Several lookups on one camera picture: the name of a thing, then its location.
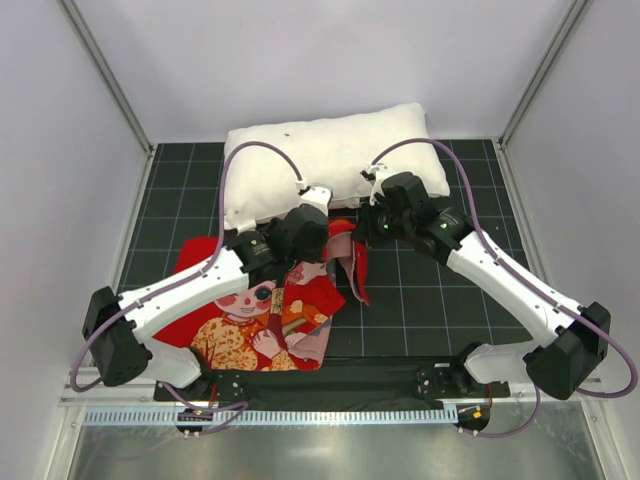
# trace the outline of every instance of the red fabric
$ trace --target red fabric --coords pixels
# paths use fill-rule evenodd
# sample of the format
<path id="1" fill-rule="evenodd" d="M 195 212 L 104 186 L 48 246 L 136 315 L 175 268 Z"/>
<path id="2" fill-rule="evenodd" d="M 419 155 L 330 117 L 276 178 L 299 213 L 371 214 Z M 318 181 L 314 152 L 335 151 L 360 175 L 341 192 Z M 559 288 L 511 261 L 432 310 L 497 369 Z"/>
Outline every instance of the red fabric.
<path id="1" fill-rule="evenodd" d="M 205 260 L 213 253 L 217 243 L 218 239 L 215 237 L 199 237 L 186 241 L 180 251 L 175 272 L 181 272 Z M 287 285 L 284 304 L 290 305 L 297 299 L 302 300 L 303 303 L 322 305 L 322 312 L 328 317 L 340 310 L 345 303 L 344 298 L 337 293 L 327 276 L 316 277 L 307 285 Z M 205 322 L 221 315 L 222 311 L 214 303 L 209 303 L 167 325 L 156 333 L 154 338 L 176 347 L 188 347 Z M 309 333 L 314 329 L 315 326 L 305 324 L 297 331 Z"/>
<path id="2" fill-rule="evenodd" d="M 355 225 L 348 220 L 333 220 L 329 225 L 329 235 L 332 237 L 350 232 L 353 228 Z M 180 251 L 175 271 L 179 272 L 202 262 L 213 253 L 216 244 L 217 238 L 211 237 L 188 240 Z M 368 298 L 364 291 L 367 269 L 366 247 L 354 242 L 351 254 L 353 261 L 356 262 L 357 272 L 357 287 L 354 288 L 359 290 L 360 296 L 368 304 Z M 254 292 L 247 291 L 244 293 L 244 299 L 242 299 L 242 294 L 240 294 L 240 300 L 237 295 L 234 295 L 233 299 L 229 299 L 232 302 L 229 305 L 234 305 L 234 301 L 246 302 L 230 306 L 227 309 L 229 314 L 211 302 L 171 323 L 158 332 L 155 338 L 176 347 L 197 345 L 198 350 L 208 362 L 211 362 L 213 368 L 315 370 L 321 366 L 326 348 L 328 329 L 330 328 L 330 324 L 326 323 L 327 318 L 340 310 L 345 300 L 338 293 L 326 272 L 322 273 L 321 265 L 304 264 L 298 267 L 300 267 L 299 271 L 296 268 L 287 277 L 282 315 L 277 319 L 277 322 L 269 321 L 268 311 L 255 317 L 245 317 L 240 311 L 237 311 L 242 317 L 242 321 L 236 321 L 233 315 L 229 315 L 232 312 L 234 315 L 236 314 L 233 309 L 243 305 L 251 308 L 250 305 L 255 304 L 255 298 L 258 297 L 251 297 Z M 218 299 L 217 303 L 226 306 L 225 303 L 222 303 L 223 300 Z M 285 331 L 287 334 L 301 336 L 299 343 L 300 345 L 304 344 L 304 347 L 300 347 L 301 350 L 296 350 L 295 345 L 298 340 L 294 337 L 292 337 L 294 343 L 291 348 L 283 345 Z M 271 334 L 275 335 L 278 340 L 277 344 L 281 347 L 280 353 L 275 357 L 273 356 L 274 350 L 272 350 L 273 340 L 265 338 Z M 230 345 L 233 345 L 233 353 L 229 353 Z"/>

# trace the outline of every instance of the metal floor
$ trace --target metal floor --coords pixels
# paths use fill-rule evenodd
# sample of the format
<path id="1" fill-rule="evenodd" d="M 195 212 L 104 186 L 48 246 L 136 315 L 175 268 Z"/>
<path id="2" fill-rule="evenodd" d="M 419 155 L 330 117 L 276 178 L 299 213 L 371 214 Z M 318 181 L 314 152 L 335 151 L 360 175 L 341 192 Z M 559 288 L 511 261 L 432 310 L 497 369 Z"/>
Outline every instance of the metal floor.
<path id="1" fill-rule="evenodd" d="M 532 405 L 495 404 L 492 431 Z M 155 448 L 174 427 L 83 427 L 73 480 L 602 480 L 578 402 L 552 402 L 525 432 L 502 440 L 452 425 L 236 428 Z M 117 456 L 136 456 L 121 461 Z"/>
<path id="2" fill-rule="evenodd" d="M 462 160 L 473 186 L 480 222 L 493 240 L 527 265 L 493 145 L 489 140 L 447 143 Z M 217 234 L 217 192 L 222 143 L 160 145 L 142 201 L 120 290 L 170 275 L 182 244 Z M 451 197 L 439 199 L 468 211 L 453 162 L 441 155 Z M 356 220 L 355 210 L 332 212 Z M 461 276 L 390 242 L 369 252 L 370 307 L 351 294 L 344 275 L 337 285 L 347 300 L 333 320 L 328 356 L 456 354 L 469 343 L 529 340 L 528 332 L 491 297 Z"/>

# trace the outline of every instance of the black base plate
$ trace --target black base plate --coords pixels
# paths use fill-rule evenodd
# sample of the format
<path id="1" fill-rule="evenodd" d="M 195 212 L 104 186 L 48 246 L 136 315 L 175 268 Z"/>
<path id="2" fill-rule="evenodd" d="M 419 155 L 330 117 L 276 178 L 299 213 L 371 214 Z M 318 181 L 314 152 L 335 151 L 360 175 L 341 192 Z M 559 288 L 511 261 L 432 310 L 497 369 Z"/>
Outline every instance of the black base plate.
<path id="1" fill-rule="evenodd" d="M 215 371 L 212 383 L 220 405 L 246 400 L 250 410 L 271 411 L 405 411 L 442 408 L 440 398 L 486 398 L 483 385 L 465 379 L 466 391 L 456 383 L 436 380 L 457 370 L 459 357 L 327 357 L 313 372 Z M 434 388 L 424 388 L 430 375 Z M 494 398 L 508 397 L 507 384 L 492 384 Z M 209 401 L 211 388 L 188 398 Z M 154 399 L 173 401 L 156 387 Z"/>

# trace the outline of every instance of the cartoon girl face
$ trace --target cartoon girl face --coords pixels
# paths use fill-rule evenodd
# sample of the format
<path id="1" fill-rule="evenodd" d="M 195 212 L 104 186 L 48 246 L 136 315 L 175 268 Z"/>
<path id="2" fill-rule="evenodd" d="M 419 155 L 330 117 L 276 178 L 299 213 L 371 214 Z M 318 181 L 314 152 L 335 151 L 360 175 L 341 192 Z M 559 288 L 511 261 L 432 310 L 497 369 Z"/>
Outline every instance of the cartoon girl face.
<path id="1" fill-rule="evenodd" d="M 220 310 L 234 317 L 255 317 L 269 311 L 271 291 L 275 286 L 275 282 L 267 280 L 244 292 L 221 297 L 214 303 Z"/>

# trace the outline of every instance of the white wall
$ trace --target white wall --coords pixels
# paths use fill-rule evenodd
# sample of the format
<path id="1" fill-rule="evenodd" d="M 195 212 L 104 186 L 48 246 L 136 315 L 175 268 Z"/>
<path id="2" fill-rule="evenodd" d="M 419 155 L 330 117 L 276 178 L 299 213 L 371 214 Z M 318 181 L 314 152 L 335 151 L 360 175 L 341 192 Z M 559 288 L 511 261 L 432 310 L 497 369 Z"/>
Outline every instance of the white wall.
<path id="1" fill-rule="evenodd" d="M 53 0 L 0 9 L 2 478 L 41 478 L 144 155 Z"/>
<path id="2" fill-rule="evenodd" d="M 640 363 L 640 3 L 596 1 L 508 147 L 537 243 L 558 288 L 613 315 Z M 628 374 L 611 351 L 609 390 Z M 640 478 L 640 392 L 611 403 Z"/>
<path id="3" fill-rule="evenodd" d="M 419 101 L 497 136 L 570 0 L 77 0 L 154 141 Z"/>

